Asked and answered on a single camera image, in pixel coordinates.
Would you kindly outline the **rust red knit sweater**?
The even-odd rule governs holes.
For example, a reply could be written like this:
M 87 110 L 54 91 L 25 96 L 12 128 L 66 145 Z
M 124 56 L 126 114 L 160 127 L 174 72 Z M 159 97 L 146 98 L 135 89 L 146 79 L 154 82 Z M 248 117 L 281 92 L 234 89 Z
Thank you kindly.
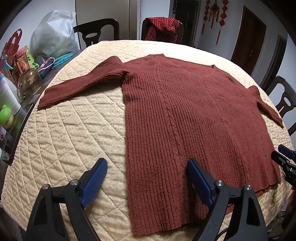
M 215 179 L 251 185 L 261 195 L 280 183 L 262 115 L 282 119 L 260 97 L 216 66 L 165 55 L 122 62 L 112 56 L 87 75 L 45 91 L 39 109 L 100 82 L 119 80 L 125 101 L 127 198 L 132 231 L 148 235 L 203 219 L 185 175 L 196 159 Z

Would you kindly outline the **dark wooden chair right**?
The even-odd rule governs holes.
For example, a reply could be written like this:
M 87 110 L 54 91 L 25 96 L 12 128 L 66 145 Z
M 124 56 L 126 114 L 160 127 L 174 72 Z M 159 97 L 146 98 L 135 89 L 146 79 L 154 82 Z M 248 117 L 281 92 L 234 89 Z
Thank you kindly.
M 266 89 L 266 94 L 270 95 L 278 84 L 281 84 L 284 87 L 284 92 L 281 95 L 280 102 L 275 107 L 283 118 L 286 113 L 295 108 L 295 90 L 284 78 L 277 76 Z

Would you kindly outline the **green toy bottle cap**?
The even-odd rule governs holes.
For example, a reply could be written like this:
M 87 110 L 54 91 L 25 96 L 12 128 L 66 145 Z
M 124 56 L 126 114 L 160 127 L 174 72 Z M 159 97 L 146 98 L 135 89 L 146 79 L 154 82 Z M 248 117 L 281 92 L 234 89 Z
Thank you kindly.
M 10 108 L 3 105 L 0 112 L 0 123 L 6 130 L 9 130 L 14 121 L 14 115 Z

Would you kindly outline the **dark wooden door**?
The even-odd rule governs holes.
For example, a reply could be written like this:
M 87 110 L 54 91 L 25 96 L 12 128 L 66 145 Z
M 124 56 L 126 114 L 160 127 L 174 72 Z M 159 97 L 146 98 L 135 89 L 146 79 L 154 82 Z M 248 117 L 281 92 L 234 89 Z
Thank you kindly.
M 243 7 L 243 14 L 231 61 L 249 75 L 252 74 L 262 49 L 266 24 L 250 9 Z

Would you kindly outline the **white bottle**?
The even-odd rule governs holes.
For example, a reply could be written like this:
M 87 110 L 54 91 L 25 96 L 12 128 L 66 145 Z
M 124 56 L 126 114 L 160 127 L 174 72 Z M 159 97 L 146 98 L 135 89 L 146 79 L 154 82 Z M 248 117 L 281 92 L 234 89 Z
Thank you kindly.
M 1 108 L 6 105 L 15 115 L 21 109 L 21 100 L 17 96 L 15 85 L 1 72 L 0 102 Z

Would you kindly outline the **glass jar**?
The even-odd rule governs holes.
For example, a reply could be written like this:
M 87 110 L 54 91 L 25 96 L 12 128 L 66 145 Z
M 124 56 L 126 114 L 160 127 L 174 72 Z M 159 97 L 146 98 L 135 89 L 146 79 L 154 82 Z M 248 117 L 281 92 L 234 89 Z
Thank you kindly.
M 17 95 L 20 100 L 32 96 L 41 86 L 43 80 L 36 69 L 26 70 L 18 79 Z

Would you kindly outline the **green patterned package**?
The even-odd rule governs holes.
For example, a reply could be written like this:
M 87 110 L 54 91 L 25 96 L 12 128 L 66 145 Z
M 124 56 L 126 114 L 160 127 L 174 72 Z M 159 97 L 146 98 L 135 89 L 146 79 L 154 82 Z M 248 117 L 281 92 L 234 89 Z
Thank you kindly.
M 29 63 L 29 67 L 30 68 L 34 68 L 34 69 L 38 69 L 39 68 L 39 64 L 36 62 L 36 60 L 34 59 L 34 57 L 31 55 L 29 48 L 27 45 L 25 45 L 25 50 L 26 50 L 26 56 L 27 56 L 27 61 Z

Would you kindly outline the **red Chinese knot decoration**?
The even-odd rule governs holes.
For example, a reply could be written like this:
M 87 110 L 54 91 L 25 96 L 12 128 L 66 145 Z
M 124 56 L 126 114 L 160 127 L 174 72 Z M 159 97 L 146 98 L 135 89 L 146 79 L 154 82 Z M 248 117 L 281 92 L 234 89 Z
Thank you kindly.
M 210 5 L 211 1 L 206 0 L 206 6 L 205 6 L 205 11 L 203 15 L 203 25 L 202 25 L 202 30 L 201 30 L 201 35 L 204 34 L 206 22 L 210 22 L 210 28 L 213 28 L 214 23 L 219 23 L 220 29 L 218 31 L 217 39 L 216 39 L 216 44 L 218 44 L 220 35 L 221 35 L 221 29 L 223 26 L 225 26 L 225 19 L 227 18 L 227 9 L 228 9 L 228 4 L 229 0 L 222 0 L 222 7 L 220 8 L 218 6 L 217 0 L 214 1 L 212 5 Z

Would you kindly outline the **teal knitted item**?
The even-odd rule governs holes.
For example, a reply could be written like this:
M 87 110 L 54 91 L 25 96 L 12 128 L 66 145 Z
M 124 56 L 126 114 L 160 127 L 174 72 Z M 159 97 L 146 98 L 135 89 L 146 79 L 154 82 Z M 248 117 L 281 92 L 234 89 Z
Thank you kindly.
M 53 64 L 52 69 L 56 68 L 57 66 L 65 63 L 66 61 L 70 60 L 74 56 L 75 52 L 70 52 L 67 54 L 64 54 L 58 58 L 55 58 L 55 62 Z

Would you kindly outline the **red gift bag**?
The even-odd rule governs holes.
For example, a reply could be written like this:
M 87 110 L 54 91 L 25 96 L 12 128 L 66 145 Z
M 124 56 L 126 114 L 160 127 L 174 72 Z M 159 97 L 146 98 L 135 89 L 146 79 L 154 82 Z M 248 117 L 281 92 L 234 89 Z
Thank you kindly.
M 22 37 L 22 29 L 16 30 L 10 39 L 6 42 L 2 51 L 3 56 L 13 57 L 19 49 L 19 43 Z

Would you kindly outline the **white plastic bag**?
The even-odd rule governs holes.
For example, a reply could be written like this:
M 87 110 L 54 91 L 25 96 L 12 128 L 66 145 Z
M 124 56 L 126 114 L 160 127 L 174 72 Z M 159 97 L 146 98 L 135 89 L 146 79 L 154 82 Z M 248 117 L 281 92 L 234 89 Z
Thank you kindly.
M 54 10 L 42 18 L 29 47 L 39 64 L 49 57 L 58 58 L 79 49 L 72 26 L 75 19 L 76 13 L 66 10 Z

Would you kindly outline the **dark wooden chair left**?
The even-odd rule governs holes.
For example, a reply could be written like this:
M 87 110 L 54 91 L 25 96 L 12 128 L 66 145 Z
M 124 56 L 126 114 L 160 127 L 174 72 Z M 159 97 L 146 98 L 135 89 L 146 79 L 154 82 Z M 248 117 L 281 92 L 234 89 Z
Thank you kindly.
M 105 18 L 77 25 L 73 28 L 73 31 L 74 33 L 81 33 L 86 47 L 89 47 L 99 42 L 101 29 L 107 25 L 113 27 L 113 39 L 119 40 L 119 23 L 113 18 Z

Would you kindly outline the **grey wardrobe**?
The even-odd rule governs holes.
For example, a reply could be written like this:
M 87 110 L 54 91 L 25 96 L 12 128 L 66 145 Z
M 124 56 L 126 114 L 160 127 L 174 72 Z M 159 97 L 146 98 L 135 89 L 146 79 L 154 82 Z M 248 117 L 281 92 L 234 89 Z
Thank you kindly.
M 119 39 L 136 40 L 141 1 L 75 1 L 76 23 L 112 18 L 119 23 Z

